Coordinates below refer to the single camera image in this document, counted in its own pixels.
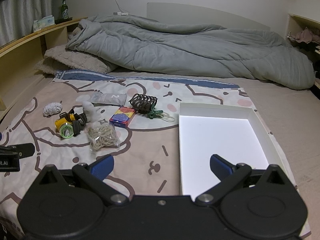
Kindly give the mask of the blue red card box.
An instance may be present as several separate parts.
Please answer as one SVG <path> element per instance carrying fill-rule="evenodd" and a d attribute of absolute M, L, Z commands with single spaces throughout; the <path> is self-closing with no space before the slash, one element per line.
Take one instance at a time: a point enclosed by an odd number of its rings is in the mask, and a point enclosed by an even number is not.
<path fill-rule="evenodd" d="M 130 107 L 119 107 L 109 119 L 109 123 L 120 128 L 127 128 L 135 116 L 136 111 Z"/>

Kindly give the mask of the bag of rubber bands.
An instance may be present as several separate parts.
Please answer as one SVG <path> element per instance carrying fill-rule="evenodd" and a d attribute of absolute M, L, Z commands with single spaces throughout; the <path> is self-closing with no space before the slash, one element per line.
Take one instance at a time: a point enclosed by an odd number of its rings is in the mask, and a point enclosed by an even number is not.
<path fill-rule="evenodd" d="M 87 137 L 93 150 L 101 148 L 119 147 L 119 138 L 111 124 L 92 124 L 87 128 Z"/>

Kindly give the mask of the white sock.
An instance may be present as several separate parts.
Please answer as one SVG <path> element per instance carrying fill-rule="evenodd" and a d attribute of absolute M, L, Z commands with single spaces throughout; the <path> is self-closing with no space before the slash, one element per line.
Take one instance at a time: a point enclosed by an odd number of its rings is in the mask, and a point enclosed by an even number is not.
<path fill-rule="evenodd" d="M 83 101 L 82 102 L 82 108 L 83 112 L 87 118 L 87 122 L 92 125 L 102 125 L 102 124 L 108 124 L 109 122 L 104 119 L 100 113 L 100 110 L 98 107 L 94 107 L 94 105 L 91 102 Z"/>

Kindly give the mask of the grey quilted duvet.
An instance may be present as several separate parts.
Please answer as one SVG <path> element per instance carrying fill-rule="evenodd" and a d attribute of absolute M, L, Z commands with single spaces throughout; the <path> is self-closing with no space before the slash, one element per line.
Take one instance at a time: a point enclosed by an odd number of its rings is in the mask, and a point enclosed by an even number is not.
<path fill-rule="evenodd" d="M 98 15 L 81 20 L 79 28 L 67 49 L 130 70 L 242 77 L 294 90 L 308 89 L 315 83 L 308 57 L 268 30 L 166 24 L 132 15 Z"/>

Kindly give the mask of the yellow wooden bedside shelf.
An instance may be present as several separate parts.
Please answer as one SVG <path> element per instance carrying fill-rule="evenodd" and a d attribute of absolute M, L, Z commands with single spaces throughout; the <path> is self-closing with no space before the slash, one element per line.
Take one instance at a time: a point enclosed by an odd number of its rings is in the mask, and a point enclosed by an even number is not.
<path fill-rule="evenodd" d="M 1 48 L 1 118 L 18 102 L 33 94 L 44 79 L 35 69 L 47 49 L 67 43 L 68 32 L 80 19 L 51 25 Z"/>

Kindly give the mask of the tissue pack on shelf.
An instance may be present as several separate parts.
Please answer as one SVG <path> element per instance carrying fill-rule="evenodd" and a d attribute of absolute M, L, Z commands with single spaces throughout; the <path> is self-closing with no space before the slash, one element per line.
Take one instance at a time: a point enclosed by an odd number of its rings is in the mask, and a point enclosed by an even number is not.
<path fill-rule="evenodd" d="M 53 15 L 46 16 L 40 20 L 34 20 L 33 21 L 33 32 L 37 32 L 43 28 L 46 28 L 48 26 L 55 24 L 55 18 Z"/>

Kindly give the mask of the cartoon bear print cloth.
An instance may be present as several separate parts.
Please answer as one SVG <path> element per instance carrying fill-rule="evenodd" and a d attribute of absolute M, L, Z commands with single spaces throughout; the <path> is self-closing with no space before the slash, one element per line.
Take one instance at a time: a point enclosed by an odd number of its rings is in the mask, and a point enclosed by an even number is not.
<path fill-rule="evenodd" d="M 107 182 L 125 193 L 178 193 L 178 123 L 150 120 L 136 116 L 127 128 L 117 128 L 118 146 L 93 150 L 87 134 L 71 139 L 58 134 L 55 117 L 42 114 L 45 105 L 62 103 L 64 110 L 82 112 L 82 102 L 93 92 L 120 93 L 131 98 L 136 93 L 157 97 L 157 106 L 173 117 L 181 102 L 253 107 L 247 93 L 239 86 L 212 80 L 164 77 L 112 77 L 108 81 L 82 81 L 58 77 L 39 91 L 4 130 L 1 145 L 31 142 L 32 157 L 21 160 L 20 171 L 1 174 L 1 224 L 15 237 L 23 232 L 16 210 L 26 190 L 44 165 L 55 164 L 68 169 L 79 162 L 90 163 L 97 157 L 114 153 L 116 163 L 126 168 L 132 160 L 134 175 L 122 169 L 111 174 Z"/>

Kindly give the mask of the green glass bottle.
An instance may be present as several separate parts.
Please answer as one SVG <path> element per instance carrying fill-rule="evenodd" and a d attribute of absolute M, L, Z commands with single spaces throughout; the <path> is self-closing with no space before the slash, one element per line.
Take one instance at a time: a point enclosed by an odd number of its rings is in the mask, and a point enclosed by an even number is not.
<path fill-rule="evenodd" d="M 61 4 L 61 18 L 62 19 L 68 19 L 69 18 L 69 15 L 68 15 L 68 5 L 66 3 L 66 0 L 62 0 L 62 4 Z"/>

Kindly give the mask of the beige fluffy pillow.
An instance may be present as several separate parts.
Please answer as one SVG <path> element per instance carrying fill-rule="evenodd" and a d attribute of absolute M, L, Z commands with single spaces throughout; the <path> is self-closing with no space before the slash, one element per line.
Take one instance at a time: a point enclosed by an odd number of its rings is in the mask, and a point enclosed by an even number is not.
<path fill-rule="evenodd" d="M 68 50 L 64 44 L 48 49 L 43 59 L 35 65 L 36 70 L 52 75 L 55 75 L 58 70 L 70 69 L 107 74 L 117 67 L 117 65 L 89 53 Z"/>

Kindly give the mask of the white shallow cardboard box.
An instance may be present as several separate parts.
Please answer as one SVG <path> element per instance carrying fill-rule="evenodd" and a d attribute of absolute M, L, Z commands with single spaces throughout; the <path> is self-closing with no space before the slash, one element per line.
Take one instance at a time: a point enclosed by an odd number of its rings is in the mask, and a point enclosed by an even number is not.
<path fill-rule="evenodd" d="M 252 108 L 182 102 L 178 124 L 183 195 L 195 199 L 220 182 L 210 169 L 213 154 L 253 169 L 278 164 L 294 179 L 276 138 Z"/>

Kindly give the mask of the grey curtain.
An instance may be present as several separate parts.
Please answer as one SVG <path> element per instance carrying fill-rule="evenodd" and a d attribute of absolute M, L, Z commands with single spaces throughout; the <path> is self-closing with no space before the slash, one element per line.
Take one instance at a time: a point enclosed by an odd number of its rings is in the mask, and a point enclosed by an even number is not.
<path fill-rule="evenodd" d="M 33 32 L 33 23 L 52 14 L 53 0 L 1 0 L 1 46 Z"/>

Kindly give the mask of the pink clothes on shelf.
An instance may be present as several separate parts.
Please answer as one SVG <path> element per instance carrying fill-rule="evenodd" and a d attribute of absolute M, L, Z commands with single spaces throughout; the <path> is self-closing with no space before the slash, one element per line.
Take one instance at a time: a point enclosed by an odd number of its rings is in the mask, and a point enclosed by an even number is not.
<path fill-rule="evenodd" d="M 319 36 L 314 34 L 310 29 L 305 28 L 303 31 L 300 31 L 297 34 L 289 34 L 287 37 L 291 41 L 296 41 L 298 43 L 310 43 L 316 42 L 319 43 Z"/>

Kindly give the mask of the grey toilet seat cushion pack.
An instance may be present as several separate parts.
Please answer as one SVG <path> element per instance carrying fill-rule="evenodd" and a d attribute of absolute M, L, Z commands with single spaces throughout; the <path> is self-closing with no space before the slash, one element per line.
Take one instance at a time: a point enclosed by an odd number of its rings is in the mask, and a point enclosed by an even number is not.
<path fill-rule="evenodd" d="M 89 102 L 99 105 L 125 105 L 127 94 L 101 93 L 95 92 L 89 98 Z"/>

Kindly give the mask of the yellow black headlamp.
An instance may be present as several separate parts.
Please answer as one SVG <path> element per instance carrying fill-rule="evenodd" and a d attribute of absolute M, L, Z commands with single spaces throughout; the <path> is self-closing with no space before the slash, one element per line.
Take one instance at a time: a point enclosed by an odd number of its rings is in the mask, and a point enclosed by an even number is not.
<path fill-rule="evenodd" d="M 55 121 L 56 130 L 63 139 L 76 137 L 87 124 L 87 117 L 84 113 L 77 114 L 73 109 L 63 112 Z"/>

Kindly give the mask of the white sock ball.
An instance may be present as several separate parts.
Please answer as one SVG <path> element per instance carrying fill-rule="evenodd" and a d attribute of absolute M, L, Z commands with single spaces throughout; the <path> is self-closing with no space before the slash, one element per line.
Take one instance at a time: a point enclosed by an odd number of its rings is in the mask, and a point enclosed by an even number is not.
<path fill-rule="evenodd" d="M 62 104 L 59 102 L 52 102 L 44 106 L 43 116 L 49 117 L 52 115 L 59 114 L 62 111 Z"/>

